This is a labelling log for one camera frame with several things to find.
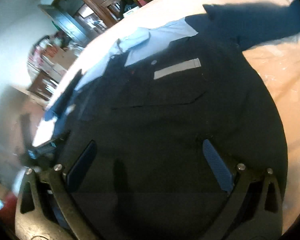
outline reflective strip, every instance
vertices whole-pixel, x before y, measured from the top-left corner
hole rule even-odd
[[[179,72],[179,71],[183,71],[183,70],[187,70],[187,69],[191,69],[191,68],[196,68],[196,67],[201,67],[200,60],[198,58],[184,61],[182,63],[155,71],[153,79],[162,78],[166,75],[169,75],[169,74],[172,74],[175,72]]]

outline blue object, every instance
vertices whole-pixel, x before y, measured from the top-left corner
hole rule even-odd
[[[300,32],[299,0],[294,0],[289,6],[259,2],[204,4],[203,7],[211,21],[205,31],[214,34],[217,39],[234,41],[242,51]],[[199,33],[201,32],[200,24],[196,26],[189,24]]]
[[[202,148],[203,155],[216,177],[220,188],[224,191],[231,192],[233,189],[233,177],[226,164],[208,139],[203,141]]]
[[[44,120],[49,121],[53,117],[58,119],[64,114],[67,106],[69,106],[69,100],[73,94],[74,88],[82,78],[81,69],[76,73],[74,78],[71,80],[70,84],[67,86],[66,90],[62,95],[55,101],[55,103],[44,113]]]

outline beige bedsheet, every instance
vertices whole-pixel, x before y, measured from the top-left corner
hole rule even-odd
[[[155,28],[188,15],[205,13],[202,4],[262,1],[289,5],[293,0],[154,0],[92,41],[71,66],[50,104],[80,68],[85,72],[94,66],[118,38],[133,33],[137,27]],[[276,102],[287,138],[288,182],[283,204],[283,231],[286,231],[300,213],[300,41],[256,47],[244,55]]]

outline fabric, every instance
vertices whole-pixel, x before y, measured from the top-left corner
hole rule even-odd
[[[82,78],[81,70],[79,70],[70,82],[69,86],[63,92],[63,94],[58,98],[50,109],[48,109],[44,114],[45,121],[49,121],[54,117],[57,118],[54,124],[54,130],[52,137],[57,137],[64,131],[64,125],[69,115],[69,107],[71,106],[72,98],[75,97],[74,88]]]
[[[170,22],[155,29],[138,28],[130,36],[116,41],[108,53],[84,75],[75,90],[79,90],[85,84],[101,76],[113,55],[130,50],[125,62],[125,66],[129,66],[167,48],[171,41],[196,34],[197,32],[185,22],[185,19]]]
[[[129,68],[127,57],[116,55],[103,76],[82,88],[58,160],[65,164],[96,142],[97,157],[72,196],[104,238],[201,234],[227,200],[202,153],[205,139],[248,168],[271,167],[284,195],[282,123],[234,43],[198,34]],[[154,79],[155,71],[192,59],[201,67]]]
[[[154,60],[153,62],[151,62],[151,65],[154,65],[156,63],[157,63],[157,61]],[[201,63],[198,58],[187,60],[182,63],[157,70],[154,72],[153,79],[162,78],[166,75],[171,75],[175,72],[184,71],[184,70],[196,68],[196,67],[201,67]]]
[[[207,14],[186,17],[196,31],[231,40],[242,51],[300,33],[300,1],[289,6],[271,3],[203,5]]]
[[[203,4],[260,2],[289,6],[293,0],[154,0],[98,36],[87,46],[63,77],[50,105],[64,91],[79,69],[82,68],[85,73],[108,52],[118,38],[130,35],[137,27],[156,28],[189,15],[205,13]],[[283,204],[283,231],[286,231],[300,214],[300,44],[262,46],[245,51],[244,56],[260,73],[274,98],[282,118],[287,143],[291,145],[288,154],[288,183]],[[36,145],[50,139],[51,130],[46,129],[46,125],[45,122],[41,122],[35,137]]]

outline clothing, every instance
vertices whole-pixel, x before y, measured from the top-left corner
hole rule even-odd
[[[125,66],[142,60],[167,48],[171,41],[192,37],[197,33],[210,35],[220,41],[231,41],[241,51],[265,41],[276,40],[300,32],[300,2],[288,7],[267,3],[204,5],[207,14],[192,15],[166,25],[138,28],[132,35],[118,40],[94,67],[76,90],[101,76],[113,55],[129,50]]]
[[[266,41],[300,33],[300,1],[289,6],[271,3],[203,5],[207,14],[186,17],[199,33],[214,34],[216,39],[231,40],[242,51]],[[208,26],[203,21],[211,22]]]
[[[196,34],[197,31],[190,27],[184,18],[155,29],[138,28],[130,36],[119,39],[113,44],[109,52],[94,67],[87,71],[75,90],[79,90],[85,84],[101,76],[113,55],[118,55],[129,50],[129,56],[124,64],[125,66],[129,66],[167,48],[171,41],[183,37],[191,37]]]
[[[64,131],[64,125],[68,118],[67,109],[71,106],[71,101],[75,98],[74,88],[82,78],[81,70],[79,70],[74,76],[73,80],[67,86],[66,90],[57,99],[50,109],[44,114],[45,121],[51,120],[53,117],[57,117],[57,121],[54,125],[52,137],[57,137]]]
[[[205,139],[249,169],[271,167],[284,194],[282,123],[234,43],[197,34],[125,68],[128,55],[114,56],[103,76],[78,92],[80,107],[69,115],[71,134],[58,159],[64,165],[96,142],[97,157],[72,197],[101,235],[201,234],[227,200],[202,154]],[[184,62],[193,66],[182,70]]]

